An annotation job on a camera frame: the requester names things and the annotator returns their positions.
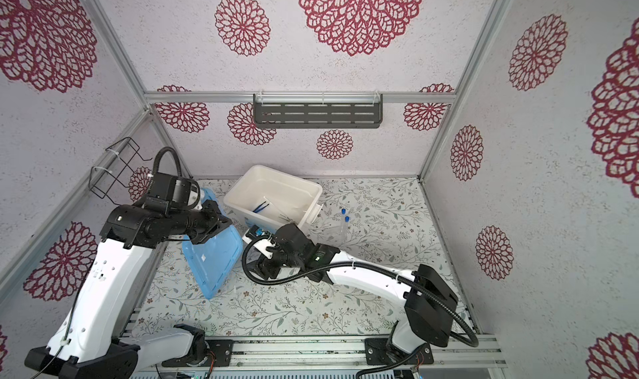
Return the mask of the blue pen dropper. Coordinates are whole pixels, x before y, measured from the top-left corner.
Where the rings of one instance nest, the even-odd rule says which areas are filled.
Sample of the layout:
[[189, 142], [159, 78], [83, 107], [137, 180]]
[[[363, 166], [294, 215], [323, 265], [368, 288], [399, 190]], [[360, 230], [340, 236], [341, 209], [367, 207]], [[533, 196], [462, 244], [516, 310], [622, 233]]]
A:
[[254, 210], [253, 213], [259, 213], [261, 211], [263, 211], [264, 209], [266, 209], [267, 207], [269, 207], [270, 203], [269, 202], [262, 202], [260, 205], [258, 205]]

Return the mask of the white plastic storage bin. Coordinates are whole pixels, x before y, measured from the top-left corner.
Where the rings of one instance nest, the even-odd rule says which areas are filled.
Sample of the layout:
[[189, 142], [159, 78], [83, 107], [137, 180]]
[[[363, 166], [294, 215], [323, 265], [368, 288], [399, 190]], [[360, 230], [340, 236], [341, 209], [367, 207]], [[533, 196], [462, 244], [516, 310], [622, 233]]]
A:
[[[225, 195], [224, 204], [248, 226], [257, 225], [269, 232], [276, 232], [280, 227], [294, 223], [306, 232], [323, 207], [320, 204], [322, 192], [323, 188], [315, 182], [255, 165]], [[253, 213], [264, 202], [264, 196], [285, 203], [291, 210], [293, 220], [289, 222], [279, 219], [273, 207]]]

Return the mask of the blue plastic bin lid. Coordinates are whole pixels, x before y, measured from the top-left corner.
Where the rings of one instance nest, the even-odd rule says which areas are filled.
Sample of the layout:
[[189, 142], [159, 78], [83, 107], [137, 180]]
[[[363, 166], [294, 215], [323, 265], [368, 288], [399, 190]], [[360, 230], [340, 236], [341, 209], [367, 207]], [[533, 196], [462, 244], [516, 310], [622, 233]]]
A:
[[243, 241], [210, 189], [200, 190], [195, 224], [186, 230], [182, 252], [202, 295], [212, 299], [240, 258]]

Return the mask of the white glass stirring rod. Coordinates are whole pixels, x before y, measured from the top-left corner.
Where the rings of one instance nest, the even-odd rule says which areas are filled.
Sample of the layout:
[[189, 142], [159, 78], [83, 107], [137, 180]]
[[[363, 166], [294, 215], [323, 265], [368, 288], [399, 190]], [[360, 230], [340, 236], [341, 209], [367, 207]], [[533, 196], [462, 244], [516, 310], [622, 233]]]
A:
[[267, 204], [267, 207], [273, 207], [273, 209], [277, 212], [277, 217], [281, 220], [286, 220], [291, 222], [293, 220], [293, 217], [291, 215], [291, 210], [288, 208], [288, 206], [280, 201], [273, 201], [270, 198], [264, 196], [263, 197], [264, 201]]

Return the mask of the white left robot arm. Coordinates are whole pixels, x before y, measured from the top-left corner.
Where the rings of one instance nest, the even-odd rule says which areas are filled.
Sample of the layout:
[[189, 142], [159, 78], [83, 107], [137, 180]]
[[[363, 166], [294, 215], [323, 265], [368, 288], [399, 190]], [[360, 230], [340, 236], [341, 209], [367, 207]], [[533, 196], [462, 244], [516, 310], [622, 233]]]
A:
[[48, 344], [28, 352], [24, 364], [58, 378], [128, 378], [169, 360], [197, 365], [207, 359], [203, 330], [179, 324], [139, 342], [115, 337], [116, 322], [156, 247], [171, 237], [203, 244], [231, 227], [217, 202], [191, 210], [116, 207], [101, 230], [98, 253], [72, 308]]

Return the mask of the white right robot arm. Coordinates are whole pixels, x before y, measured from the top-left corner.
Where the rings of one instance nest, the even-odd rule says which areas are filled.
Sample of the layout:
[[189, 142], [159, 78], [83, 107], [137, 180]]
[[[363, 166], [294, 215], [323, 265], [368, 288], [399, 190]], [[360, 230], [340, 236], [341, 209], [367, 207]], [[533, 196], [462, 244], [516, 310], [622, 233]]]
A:
[[297, 274], [289, 277], [291, 282], [307, 278], [354, 287], [404, 310], [387, 342], [390, 350], [408, 353], [423, 343], [449, 345], [459, 298], [432, 267], [421, 264], [411, 271], [366, 262], [337, 247], [313, 242], [294, 224], [274, 234], [255, 225], [242, 240], [246, 244], [242, 268], [252, 282], [283, 284], [282, 271], [292, 268]]

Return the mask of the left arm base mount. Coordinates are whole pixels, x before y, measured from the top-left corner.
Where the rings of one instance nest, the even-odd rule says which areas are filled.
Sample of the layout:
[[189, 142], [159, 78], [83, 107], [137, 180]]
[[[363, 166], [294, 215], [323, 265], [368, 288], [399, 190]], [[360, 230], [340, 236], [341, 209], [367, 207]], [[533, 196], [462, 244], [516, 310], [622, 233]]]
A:
[[180, 358], [161, 363], [162, 367], [229, 367], [235, 342], [199, 338], [193, 342], [189, 352]]

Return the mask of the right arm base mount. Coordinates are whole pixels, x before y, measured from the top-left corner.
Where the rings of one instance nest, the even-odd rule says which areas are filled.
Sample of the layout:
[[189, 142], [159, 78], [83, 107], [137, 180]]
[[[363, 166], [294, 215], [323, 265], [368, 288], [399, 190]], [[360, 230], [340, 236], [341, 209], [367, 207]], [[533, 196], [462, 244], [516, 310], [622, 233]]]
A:
[[[386, 337], [367, 337], [364, 339], [364, 353], [369, 366], [391, 365], [409, 355], [409, 352], [401, 351], [393, 346]], [[432, 365], [433, 363], [434, 356], [430, 346], [427, 346], [406, 362], [407, 365]]]

